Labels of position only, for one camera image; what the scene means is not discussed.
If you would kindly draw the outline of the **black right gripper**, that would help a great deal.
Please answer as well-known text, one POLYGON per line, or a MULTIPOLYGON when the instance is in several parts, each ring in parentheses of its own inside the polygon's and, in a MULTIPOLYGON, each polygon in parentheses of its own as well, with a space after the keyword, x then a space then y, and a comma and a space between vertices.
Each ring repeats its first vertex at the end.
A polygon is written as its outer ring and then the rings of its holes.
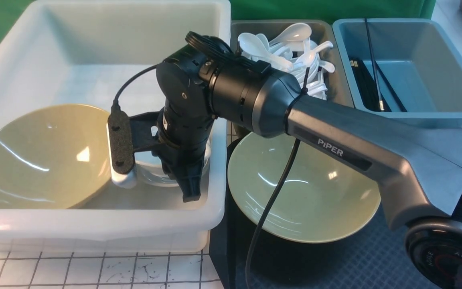
POLYGON ((134 168, 176 180, 183 203, 198 201, 212 115, 202 102, 167 100, 161 110, 131 116, 134 168))

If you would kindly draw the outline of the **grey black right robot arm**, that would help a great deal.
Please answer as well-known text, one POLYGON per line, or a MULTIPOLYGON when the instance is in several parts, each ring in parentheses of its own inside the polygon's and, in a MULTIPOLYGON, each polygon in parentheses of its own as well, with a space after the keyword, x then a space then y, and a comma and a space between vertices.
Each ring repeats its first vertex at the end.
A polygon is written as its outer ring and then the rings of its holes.
POLYGON ((136 152, 151 151, 179 184, 200 194, 209 128, 220 117, 262 137, 288 134, 295 144, 259 232, 304 142, 378 183, 387 224, 407 226, 405 249, 425 278, 462 289, 462 128, 427 129, 308 95, 289 73, 235 55, 216 37, 189 32, 187 46, 152 67, 166 97, 159 112, 130 117, 136 152))

